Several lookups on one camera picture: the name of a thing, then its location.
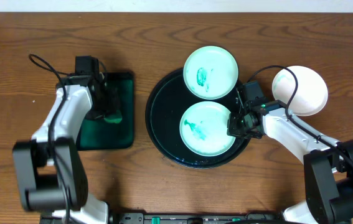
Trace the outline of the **green scouring sponge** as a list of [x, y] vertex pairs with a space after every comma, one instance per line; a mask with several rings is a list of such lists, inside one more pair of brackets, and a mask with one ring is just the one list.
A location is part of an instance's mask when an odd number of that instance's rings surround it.
[[119, 124], [123, 120], [123, 115], [120, 110], [117, 110], [115, 113], [105, 116], [104, 120], [110, 124]]

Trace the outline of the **white plate green stain front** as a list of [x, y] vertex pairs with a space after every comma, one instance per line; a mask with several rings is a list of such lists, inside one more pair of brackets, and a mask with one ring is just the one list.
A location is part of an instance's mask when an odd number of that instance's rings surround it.
[[201, 101], [182, 115], [179, 132], [193, 153], [214, 157], [228, 151], [236, 138], [227, 134], [230, 110], [213, 101]]

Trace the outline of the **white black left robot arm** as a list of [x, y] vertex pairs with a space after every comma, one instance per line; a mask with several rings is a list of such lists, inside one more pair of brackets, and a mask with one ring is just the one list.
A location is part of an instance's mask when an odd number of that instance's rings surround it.
[[108, 101], [102, 73], [59, 80], [54, 105], [42, 126], [12, 149], [25, 211], [47, 212], [61, 223], [109, 223], [109, 206], [89, 193], [77, 151], [86, 115], [101, 117]]

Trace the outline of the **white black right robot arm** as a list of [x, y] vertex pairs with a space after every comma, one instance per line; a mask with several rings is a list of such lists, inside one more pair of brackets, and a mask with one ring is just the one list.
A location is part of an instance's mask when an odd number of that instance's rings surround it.
[[286, 221], [340, 223], [353, 218], [353, 140], [340, 142], [320, 133], [279, 100], [246, 102], [230, 113], [227, 134], [268, 136], [303, 163], [305, 201], [283, 212]]

